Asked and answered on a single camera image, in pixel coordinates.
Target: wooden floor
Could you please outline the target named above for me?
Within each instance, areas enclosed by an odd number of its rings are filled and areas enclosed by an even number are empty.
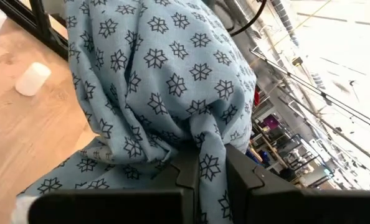
[[[32,62],[52,74],[36,96],[26,97],[14,84]],[[9,223],[16,194],[91,138],[67,62],[6,21],[0,32],[0,223]]]

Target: black cable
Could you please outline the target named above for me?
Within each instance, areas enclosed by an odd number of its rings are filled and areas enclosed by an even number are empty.
[[[239,30],[233,32],[230,34],[231,37],[234,37],[235,35],[240,34],[241,32],[247,30],[253,23],[260,17],[262,11],[264,10],[265,4],[267,3],[267,0],[262,0],[260,9],[257,11],[256,15],[253,17],[252,20],[250,20],[246,25],[244,25]]]
[[[235,21],[234,21],[234,18],[231,16],[230,10],[228,9],[228,7],[224,3],[220,2],[220,1],[216,1],[216,6],[219,6],[230,17],[230,19],[232,21],[232,27],[230,27],[230,28],[228,28],[226,30],[228,32],[234,30],[235,29]]]

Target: blue patterned fabric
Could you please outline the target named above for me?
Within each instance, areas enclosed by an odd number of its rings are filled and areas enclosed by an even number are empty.
[[[200,0],[65,0],[78,102],[100,135],[23,193],[142,188],[200,147],[202,221],[231,223],[225,144],[245,152],[255,75]]]

